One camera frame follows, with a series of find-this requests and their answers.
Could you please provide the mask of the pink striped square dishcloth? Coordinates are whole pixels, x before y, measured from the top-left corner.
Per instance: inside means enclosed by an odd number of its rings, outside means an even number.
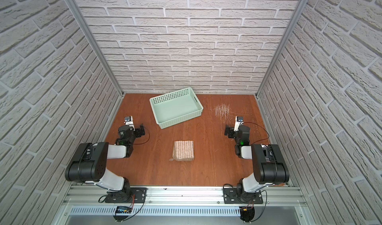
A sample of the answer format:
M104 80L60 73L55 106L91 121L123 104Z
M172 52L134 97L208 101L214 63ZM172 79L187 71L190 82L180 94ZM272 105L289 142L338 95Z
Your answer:
M195 159L194 141L177 140L174 142L170 161L193 161Z

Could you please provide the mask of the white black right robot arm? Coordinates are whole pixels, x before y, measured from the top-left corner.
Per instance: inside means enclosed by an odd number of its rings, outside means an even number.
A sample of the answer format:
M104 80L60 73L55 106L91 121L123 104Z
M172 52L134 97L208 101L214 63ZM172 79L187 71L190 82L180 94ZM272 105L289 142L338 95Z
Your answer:
M224 134L235 140L235 153L239 158L252 161L253 172L242 178L236 186L236 195L240 201L249 202L261 189L289 181L290 173L277 144L251 143L250 128L243 125L226 125Z

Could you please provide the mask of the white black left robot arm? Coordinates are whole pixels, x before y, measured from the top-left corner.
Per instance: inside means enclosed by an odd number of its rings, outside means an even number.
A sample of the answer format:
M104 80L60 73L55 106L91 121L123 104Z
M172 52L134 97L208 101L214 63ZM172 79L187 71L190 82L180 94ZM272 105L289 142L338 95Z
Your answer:
M118 128L115 144L108 142L82 143L72 156L65 179L70 182L93 184L107 190L103 196L105 203L133 203L136 201L128 179L118 176L106 168L109 159L129 158L136 138L145 135L141 124Z

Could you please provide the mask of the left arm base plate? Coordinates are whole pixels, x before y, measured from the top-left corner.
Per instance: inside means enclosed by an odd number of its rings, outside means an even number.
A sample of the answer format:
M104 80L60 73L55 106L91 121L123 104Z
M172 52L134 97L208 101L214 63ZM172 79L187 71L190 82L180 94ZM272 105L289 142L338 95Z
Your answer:
M146 187L138 188L132 187L130 189L125 189L117 192L107 192L104 198L105 203L141 203L143 204L146 200Z

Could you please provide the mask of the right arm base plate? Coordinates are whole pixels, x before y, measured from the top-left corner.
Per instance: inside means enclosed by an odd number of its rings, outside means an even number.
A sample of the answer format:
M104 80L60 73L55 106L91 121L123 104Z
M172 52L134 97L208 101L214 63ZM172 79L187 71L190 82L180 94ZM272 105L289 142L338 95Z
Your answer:
M223 187L223 199L225 204L263 204L260 192L247 193L239 191L236 187Z

